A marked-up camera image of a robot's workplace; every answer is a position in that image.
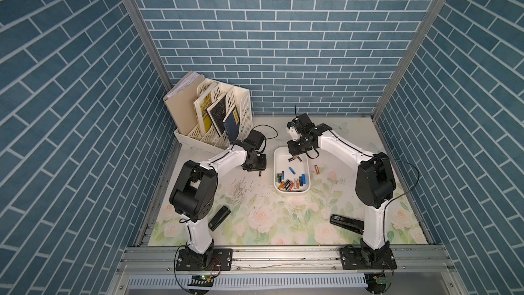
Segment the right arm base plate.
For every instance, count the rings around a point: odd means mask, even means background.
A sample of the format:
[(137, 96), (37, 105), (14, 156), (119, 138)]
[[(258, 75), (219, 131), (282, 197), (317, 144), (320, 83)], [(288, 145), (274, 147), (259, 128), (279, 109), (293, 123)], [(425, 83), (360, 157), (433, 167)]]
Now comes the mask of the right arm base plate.
[(368, 247), (346, 246), (340, 249), (344, 270), (395, 270), (397, 263), (391, 248), (373, 250)]

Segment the black copper battery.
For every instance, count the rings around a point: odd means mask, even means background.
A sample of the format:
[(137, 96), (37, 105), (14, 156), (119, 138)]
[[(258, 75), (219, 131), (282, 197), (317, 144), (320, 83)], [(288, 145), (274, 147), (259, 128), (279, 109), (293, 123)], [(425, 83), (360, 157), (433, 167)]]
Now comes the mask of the black copper battery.
[(288, 158), (288, 162), (292, 162), (292, 161), (299, 161), (299, 162), (303, 162), (303, 159), (301, 157), (291, 157), (291, 158)]

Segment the black stapler left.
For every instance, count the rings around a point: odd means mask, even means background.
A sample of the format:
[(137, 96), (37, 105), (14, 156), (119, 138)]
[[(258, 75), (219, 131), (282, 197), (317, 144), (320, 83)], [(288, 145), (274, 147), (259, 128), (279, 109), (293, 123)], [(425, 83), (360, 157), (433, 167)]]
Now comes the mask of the black stapler left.
[(228, 206), (222, 206), (218, 212), (212, 217), (208, 223), (208, 228), (211, 231), (215, 231), (218, 226), (225, 221), (225, 219), (231, 214), (231, 210)]

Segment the black stapler right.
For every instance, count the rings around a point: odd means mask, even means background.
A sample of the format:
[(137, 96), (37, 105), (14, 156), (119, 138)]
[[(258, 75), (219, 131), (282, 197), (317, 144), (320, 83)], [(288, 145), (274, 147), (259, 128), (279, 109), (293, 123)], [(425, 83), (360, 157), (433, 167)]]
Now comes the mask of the black stapler right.
[(364, 233), (364, 221), (332, 214), (330, 217), (330, 223), (339, 228), (349, 230), (357, 234)]

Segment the beige paper folder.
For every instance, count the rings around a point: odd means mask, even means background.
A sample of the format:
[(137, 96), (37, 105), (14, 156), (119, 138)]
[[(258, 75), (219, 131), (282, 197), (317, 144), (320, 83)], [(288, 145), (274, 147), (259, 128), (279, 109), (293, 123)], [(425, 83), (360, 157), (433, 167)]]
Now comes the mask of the beige paper folder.
[(188, 72), (163, 98), (182, 135), (188, 135), (197, 125), (194, 102), (199, 97), (198, 86), (204, 80), (198, 72)]

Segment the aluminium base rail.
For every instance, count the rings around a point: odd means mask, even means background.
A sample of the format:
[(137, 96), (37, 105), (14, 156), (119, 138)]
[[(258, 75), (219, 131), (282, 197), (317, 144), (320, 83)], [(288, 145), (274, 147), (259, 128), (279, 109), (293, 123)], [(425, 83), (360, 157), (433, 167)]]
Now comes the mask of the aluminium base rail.
[[(395, 270), (344, 270), (340, 246), (231, 247), (230, 271), (213, 271), (211, 286), (222, 275), (285, 275), (362, 273), (367, 284), (377, 281), (387, 294), (466, 294), (456, 266), (441, 245), (394, 245)], [(274, 290), (130, 290), (133, 277), (189, 276), (201, 281), (204, 271), (176, 271), (174, 247), (128, 247), (109, 287), (109, 294), (366, 294), (365, 288), (283, 288)]]

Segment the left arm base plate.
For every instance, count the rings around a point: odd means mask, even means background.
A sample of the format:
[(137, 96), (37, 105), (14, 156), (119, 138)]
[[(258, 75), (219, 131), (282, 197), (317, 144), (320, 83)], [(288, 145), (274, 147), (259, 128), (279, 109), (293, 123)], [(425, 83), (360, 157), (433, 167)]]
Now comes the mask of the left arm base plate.
[(229, 248), (209, 248), (205, 253), (198, 254), (183, 247), (177, 253), (175, 269), (177, 272), (230, 271), (232, 257), (233, 250)]

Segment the yellow cover book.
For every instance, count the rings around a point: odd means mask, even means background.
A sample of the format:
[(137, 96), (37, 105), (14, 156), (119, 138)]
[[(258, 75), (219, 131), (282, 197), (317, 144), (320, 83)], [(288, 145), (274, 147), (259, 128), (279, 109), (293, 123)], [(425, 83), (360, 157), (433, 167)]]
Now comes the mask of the yellow cover book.
[(212, 121), (207, 112), (207, 108), (213, 103), (213, 93), (217, 86), (217, 82), (205, 79), (197, 87), (197, 98), (194, 101), (194, 107), (199, 131), (202, 137), (206, 135), (212, 126)]

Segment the white plastic storage box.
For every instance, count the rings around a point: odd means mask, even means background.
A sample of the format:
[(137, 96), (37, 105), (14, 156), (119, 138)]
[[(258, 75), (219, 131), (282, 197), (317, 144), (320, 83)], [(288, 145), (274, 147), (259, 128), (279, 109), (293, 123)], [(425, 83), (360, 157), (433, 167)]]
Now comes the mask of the white plastic storage box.
[(274, 187), (279, 194), (304, 195), (311, 188), (308, 157), (300, 154), (292, 157), (288, 147), (274, 151)]

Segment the black cover book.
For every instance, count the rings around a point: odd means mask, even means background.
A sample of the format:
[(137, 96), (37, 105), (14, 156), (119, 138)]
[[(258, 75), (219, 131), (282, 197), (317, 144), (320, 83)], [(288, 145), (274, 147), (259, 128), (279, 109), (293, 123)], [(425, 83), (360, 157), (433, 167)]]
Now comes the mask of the black cover book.
[(225, 119), (227, 112), (227, 94), (222, 93), (216, 101), (214, 101), (207, 109), (208, 116), (212, 121), (212, 125), (217, 131), (218, 135), (221, 136), (225, 132), (225, 127), (222, 121)]

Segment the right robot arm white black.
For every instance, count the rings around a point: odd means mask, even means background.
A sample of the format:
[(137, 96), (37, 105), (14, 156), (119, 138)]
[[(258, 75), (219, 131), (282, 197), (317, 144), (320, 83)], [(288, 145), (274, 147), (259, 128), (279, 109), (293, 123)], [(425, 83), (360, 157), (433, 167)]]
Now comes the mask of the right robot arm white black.
[(356, 195), (365, 205), (362, 241), (372, 250), (386, 246), (386, 207), (397, 188), (387, 154), (373, 154), (357, 147), (327, 124), (314, 124), (305, 113), (287, 123), (287, 132), (291, 136), (287, 146), (292, 156), (323, 150), (356, 170)]

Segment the black stapler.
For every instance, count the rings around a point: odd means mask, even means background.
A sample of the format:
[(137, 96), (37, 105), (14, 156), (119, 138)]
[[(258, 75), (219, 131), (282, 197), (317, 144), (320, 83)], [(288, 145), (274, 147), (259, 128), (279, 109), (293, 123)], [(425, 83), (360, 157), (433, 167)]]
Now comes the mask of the black stapler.
[(231, 210), (228, 206), (222, 206), (218, 212), (212, 217), (208, 223), (208, 228), (211, 231), (215, 231), (218, 226), (225, 221), (225, 219), (231, 214)]
[(357, 234), (364, 233), (364, 221), (332, 214), (330, 217), (330, 223), (339, 228), (349, 230)]

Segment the dark blue book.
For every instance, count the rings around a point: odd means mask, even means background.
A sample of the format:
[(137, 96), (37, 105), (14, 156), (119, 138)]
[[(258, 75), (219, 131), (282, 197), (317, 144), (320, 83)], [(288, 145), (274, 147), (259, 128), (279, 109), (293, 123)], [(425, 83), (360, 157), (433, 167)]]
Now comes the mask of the dark blue book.
[(222, 123), (225, 127), (228, 140), (230, 142), (235, 141), (240, 133), (240, 116), (236, 105), (229, 109)]

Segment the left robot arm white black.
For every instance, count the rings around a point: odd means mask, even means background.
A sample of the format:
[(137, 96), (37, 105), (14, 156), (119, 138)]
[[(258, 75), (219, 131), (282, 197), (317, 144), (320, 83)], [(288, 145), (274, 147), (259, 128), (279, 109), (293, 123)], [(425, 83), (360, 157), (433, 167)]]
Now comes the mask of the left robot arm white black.
[(266, 169), (266, 136), (252, 130), (244, 140), (235, 140), (215, 157), (206, 161), (186, 161), (169, 196), (169, 203), (181, 217), (188, 232), (187, 247), (203, 255), (212, 248), (213, 240), (207, 215), (212, 208), (220, 178), (241, 167), (247, 172)]

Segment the white perforated file organizer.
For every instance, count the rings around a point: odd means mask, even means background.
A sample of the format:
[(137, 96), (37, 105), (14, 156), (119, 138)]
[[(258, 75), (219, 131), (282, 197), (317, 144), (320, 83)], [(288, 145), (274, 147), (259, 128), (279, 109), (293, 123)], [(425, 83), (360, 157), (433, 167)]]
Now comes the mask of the white perforated file organizer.
[(189, 72), (164, 97), (178, 142), (217, 154), (253, 127), (250, 91)]

